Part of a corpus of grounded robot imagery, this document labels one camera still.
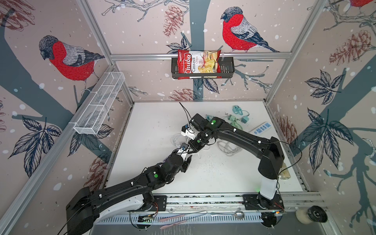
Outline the black wall basket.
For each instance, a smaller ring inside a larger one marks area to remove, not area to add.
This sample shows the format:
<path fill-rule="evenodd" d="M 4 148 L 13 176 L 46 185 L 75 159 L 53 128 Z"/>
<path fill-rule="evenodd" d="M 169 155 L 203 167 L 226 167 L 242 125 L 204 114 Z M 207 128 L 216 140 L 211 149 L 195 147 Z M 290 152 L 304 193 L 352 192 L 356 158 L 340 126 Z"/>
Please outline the black wall basket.
<path fill-rule="evenodd" d="M 171 74 L 173 79 L 201 79 L 201 78 L 232 78 L 235 73 L 234 59 L 232 57 L 221 57 L 218 62 L 220 72 L 217 73 L 179 73 L 178 59 L 172 58 Z"/>

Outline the white blue power strip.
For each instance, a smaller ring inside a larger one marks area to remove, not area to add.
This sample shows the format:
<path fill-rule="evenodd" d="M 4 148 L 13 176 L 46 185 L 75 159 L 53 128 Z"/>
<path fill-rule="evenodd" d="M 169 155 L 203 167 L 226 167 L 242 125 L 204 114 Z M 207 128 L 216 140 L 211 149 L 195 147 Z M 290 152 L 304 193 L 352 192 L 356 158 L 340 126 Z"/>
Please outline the white blue power strip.
<path fill-rule="evenodd" d="M 264 122 L 260 124 L 259 126 L 255 127 L 254 129 L 252 129 L 249 133 L 255 136 L 260 136 L 264 132 L 268 131 L 271 127 L 272 125 L 269 122 Z"/>

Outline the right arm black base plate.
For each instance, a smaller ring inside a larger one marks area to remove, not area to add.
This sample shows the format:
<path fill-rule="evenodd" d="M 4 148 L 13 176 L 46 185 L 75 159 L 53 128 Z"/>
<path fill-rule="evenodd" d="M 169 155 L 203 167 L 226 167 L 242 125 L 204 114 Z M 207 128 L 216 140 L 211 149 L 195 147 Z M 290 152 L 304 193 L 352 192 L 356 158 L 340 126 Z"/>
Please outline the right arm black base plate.
<path fill-rule="evenodd" d="M 284 203 L 280 194 L 275 194 L 273 199 L 267 199 L 260 194 L 244 194 L 243 205 L 246 210 L 284 210 Z"/>

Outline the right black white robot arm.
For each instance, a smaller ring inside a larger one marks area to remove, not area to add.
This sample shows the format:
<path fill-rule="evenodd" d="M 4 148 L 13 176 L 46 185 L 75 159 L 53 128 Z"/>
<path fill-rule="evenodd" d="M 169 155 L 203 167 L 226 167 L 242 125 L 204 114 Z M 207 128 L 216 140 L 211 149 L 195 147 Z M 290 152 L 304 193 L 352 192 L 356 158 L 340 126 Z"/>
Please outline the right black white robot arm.
<path fill-rule="evenodd" d="M 266 139 L 240 130 L 219 117 L 211 120 L 196 114 L 189 124 L 198 131 L 189 141 L 193 153 L 199 152 L 209 144 L 209 140 L 223 140 L 234 144 L 260 159 L 258 171 L 262 175 L 260 191 L 257 195 L 257 206 L 261 209 L 272 209 L 275 205 L 277 181 L 284 163 L 284 153 L 280 141 L 272 137 Z"/>

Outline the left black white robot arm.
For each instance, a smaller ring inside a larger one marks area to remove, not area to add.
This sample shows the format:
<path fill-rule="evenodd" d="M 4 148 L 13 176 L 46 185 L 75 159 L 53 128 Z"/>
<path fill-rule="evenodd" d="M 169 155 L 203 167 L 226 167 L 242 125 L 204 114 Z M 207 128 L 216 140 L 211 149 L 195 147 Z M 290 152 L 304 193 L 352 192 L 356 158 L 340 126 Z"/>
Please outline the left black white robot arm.
<path fill-rule="evenodd" d="M 186 172 L 192 160 L 188 150 L 174 150 L 162 163 L 146 167 L 135 178 L 96 191 L 80 189 L 66 206 L 68 235 L 83 235 L 95 221 L 124 211 L 147 210 L 154 203 L 152 192 Z"/>

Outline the glass spice jar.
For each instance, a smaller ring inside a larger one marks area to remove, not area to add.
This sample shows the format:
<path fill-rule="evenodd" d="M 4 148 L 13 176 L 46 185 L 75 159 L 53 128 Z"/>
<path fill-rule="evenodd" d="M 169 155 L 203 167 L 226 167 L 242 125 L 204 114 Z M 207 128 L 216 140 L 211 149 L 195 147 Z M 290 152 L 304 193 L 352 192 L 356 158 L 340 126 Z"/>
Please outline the glass spice jar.
<path fill-rule="evenodd" d="M 291 175 L 287 169 L 287 165 L 285 162 L 283 162 L 283 165 L 281 167 L 281 170 L 280 170 L 280 174 L 279 174 L 279 179 L 280 180 L 288 180 L 291 178 Z"/>

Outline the metal spoon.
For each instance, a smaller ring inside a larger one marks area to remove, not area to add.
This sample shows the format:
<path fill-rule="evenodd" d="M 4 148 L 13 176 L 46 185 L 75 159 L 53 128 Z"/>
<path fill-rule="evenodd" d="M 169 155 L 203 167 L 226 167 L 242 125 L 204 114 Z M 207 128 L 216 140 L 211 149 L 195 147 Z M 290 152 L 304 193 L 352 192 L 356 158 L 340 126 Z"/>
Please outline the metal spoon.
<path fill-rule="evenodd" d="M 211 217 L 216 217 L 216 216 L 233 216 L 234 218 L 238 220 L 243 220 L 245 218 L 245 213 L 237 210 L 234 213 L 218 213 L 218 212 L 212 212 Z"/>

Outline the red Chuba cassava chips bag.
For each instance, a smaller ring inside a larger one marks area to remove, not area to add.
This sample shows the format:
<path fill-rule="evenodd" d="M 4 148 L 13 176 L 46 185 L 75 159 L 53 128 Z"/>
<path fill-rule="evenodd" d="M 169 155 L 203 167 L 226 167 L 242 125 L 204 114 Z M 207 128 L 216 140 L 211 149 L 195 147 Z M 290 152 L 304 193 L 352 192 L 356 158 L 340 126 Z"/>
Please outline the red Chuba cassava chips bag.
<path fill-rule="evenodd" d="M 220 73 L 221 51 L 178 50 L 178 74 Z"/>

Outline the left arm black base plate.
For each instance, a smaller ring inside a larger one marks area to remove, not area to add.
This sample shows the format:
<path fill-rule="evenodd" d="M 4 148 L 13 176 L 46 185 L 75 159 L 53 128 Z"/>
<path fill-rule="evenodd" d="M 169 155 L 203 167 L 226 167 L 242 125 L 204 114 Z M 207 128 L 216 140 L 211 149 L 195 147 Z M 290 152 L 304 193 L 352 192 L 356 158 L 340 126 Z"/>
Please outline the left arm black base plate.
<path fill-rule="evenodd" d="M 146 212 L 165 212 L 167 205 L 166 195 L 155 195 L 154 201 L 146 207 Z"/>

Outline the black white tape roll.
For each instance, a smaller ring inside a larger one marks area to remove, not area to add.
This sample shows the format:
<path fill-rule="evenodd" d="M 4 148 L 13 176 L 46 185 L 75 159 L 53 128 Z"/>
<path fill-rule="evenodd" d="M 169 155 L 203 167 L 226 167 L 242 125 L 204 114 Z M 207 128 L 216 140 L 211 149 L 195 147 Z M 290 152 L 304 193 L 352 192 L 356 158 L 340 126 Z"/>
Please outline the black white tape roll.
<path fill-rule="evenodd" d="M 326 223 L 328 221 L 326 211 L 319 206 L 298 209 L 295 212 L 295 215 L 298 221 L 302 224 L 310 224 L 313 222 Z"/>

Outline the pink chopsticks pair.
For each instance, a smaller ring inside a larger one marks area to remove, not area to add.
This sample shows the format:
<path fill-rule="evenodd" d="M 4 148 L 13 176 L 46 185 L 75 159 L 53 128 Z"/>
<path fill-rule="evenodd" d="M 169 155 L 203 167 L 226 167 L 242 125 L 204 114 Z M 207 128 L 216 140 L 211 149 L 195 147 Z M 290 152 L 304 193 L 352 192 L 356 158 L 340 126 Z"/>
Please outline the pink chopsticks pair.
<path fill-rule="evenodd" d="M 162 218 L 159 220 L 160 223 L 163 223 L 163 226 L 161 226 L 160 229 L 164 230 L 175 225 L 180 225 L 205 214 L 207 214 L 207 211 L 197 211 Z"/>

